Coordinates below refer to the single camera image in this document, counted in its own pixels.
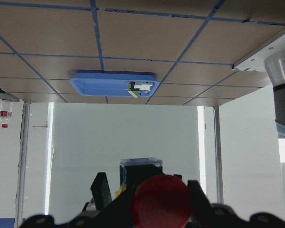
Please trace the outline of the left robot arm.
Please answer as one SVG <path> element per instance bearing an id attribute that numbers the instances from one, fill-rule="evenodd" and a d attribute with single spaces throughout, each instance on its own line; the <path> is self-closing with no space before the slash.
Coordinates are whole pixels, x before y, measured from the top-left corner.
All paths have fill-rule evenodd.
<path id="1" fill-rule="evenodd" d="M 95 120 L 96 161 L 155 156 L 166 172 L 200 179 L 212 201 L 238 214 L 284 214 L 285 163 L 278 136 L 285 136 L 285 83 L 266 87 L 222 105 L 220 153 L 216 153 L 213 114 L 206 114 L 204 140 L 198 140 L 198 110 L 184 106 L 108 106 Z"/>

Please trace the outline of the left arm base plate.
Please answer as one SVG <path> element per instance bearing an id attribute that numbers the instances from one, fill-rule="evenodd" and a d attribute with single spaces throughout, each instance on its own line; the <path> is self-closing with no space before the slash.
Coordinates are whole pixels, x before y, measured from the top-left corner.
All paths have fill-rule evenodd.
<path id="1" fill-rule="evenodd" d="M 263 44 L 250 51 L 233 64 L 236 71 L 265 72 L 264 61 L 267 57 L 285 50 L 285 29 L 281 30 Z"/>

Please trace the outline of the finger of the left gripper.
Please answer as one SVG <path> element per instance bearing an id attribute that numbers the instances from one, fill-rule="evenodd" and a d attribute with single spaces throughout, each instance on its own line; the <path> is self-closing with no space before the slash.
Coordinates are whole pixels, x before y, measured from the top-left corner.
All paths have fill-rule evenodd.
<path id="1" fill-rule="evenodd" d="M 97 173 L 90 190 L 97 210 L 103 210 L 112 202 L 108 179 L 105 172 Z"/>

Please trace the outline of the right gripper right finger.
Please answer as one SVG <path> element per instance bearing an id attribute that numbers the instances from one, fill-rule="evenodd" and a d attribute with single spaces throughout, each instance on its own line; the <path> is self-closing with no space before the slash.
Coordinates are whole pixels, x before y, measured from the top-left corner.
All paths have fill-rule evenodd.
<path id="1" fill-rule="evenodd" d="M 224 204 L 211 204 L 196 180 L 188 181 L 191 214 L 201 228 L 285 228 L 285 221 L 279 217 L 259 212 L 249 220 L 241 219 L 234 210 Z"/>

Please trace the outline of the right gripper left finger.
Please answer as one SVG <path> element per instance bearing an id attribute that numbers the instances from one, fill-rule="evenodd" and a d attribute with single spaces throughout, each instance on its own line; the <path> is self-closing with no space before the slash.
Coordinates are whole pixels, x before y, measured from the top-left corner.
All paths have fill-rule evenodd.
<path id="1" fill-rule="evenodd" d="M 134 228 L 132 202 L 136 188 L 127 188 L 102 211 L 93 215 L 84 211 L 70 221 L 56 224 L 51 215 L 34 215 L 26 219 L 22 228 Z"/>

